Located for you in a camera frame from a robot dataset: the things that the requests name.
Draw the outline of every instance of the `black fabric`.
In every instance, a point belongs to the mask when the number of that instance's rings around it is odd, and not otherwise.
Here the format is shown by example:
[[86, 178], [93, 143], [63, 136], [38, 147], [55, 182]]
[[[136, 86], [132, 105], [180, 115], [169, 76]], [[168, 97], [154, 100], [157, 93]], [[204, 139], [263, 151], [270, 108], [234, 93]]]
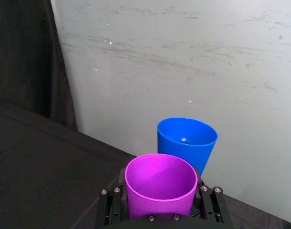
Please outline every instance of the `black fabric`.
[[[112, 187], [132, 158], [0, 102], [0, 229], [94, 229], [98, 192]], [[236, 229], [291, 229], [238, 200], [225, 201]]]
[[76, 129], [50, 0], [0, 0], [0, 99]]

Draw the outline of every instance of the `blue cup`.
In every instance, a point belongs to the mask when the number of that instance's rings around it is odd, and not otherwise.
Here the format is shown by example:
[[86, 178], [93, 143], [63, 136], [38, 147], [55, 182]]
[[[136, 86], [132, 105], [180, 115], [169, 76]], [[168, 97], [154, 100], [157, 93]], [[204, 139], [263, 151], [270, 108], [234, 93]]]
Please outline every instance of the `blue cup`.
[[157, 125], [158, 153], [187, 161], [202, 174], [218, 139], [209, 125], [190, 118], [167, 118]]

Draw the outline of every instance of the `white wall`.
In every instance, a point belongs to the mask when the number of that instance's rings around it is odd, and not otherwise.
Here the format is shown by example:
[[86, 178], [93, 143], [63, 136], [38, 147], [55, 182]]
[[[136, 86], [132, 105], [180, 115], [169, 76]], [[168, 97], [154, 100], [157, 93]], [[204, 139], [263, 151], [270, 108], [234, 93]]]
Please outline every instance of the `white wall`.
[[140, 155], [219, 132], [210, 186], [291, 222], [291, 0], [54, 0], [80, 130]]

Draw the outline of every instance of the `black metal bracket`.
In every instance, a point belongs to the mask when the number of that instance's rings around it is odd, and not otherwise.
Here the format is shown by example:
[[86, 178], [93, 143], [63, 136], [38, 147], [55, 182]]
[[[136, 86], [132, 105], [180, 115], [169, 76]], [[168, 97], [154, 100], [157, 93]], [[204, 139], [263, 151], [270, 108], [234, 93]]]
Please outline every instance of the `black metal bracket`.
[[233, 228], [223, 189], [206, 186], [197, 170], [197, 189], [190, 217], [160, 214], [129, 219], [124, 172], [122, 169], [117, 186], [111, 190], [104, 188], [100, 191], [95, 229]]

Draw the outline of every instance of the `plastic cup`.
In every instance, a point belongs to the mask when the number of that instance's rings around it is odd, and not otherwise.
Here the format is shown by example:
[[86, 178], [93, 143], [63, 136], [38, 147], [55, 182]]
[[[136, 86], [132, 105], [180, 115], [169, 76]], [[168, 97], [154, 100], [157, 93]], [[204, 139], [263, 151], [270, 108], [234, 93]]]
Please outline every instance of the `plastic cup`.
[[125, 181], [131, 219], [191, 212], [197, 174], [183, 159], [166, 154], [136, 157], [125, 169]]
[[180, 157], [202, 174], [218, 139], [208, 124], [190, 118], [167, 118], [157, 125], [158, 153]]

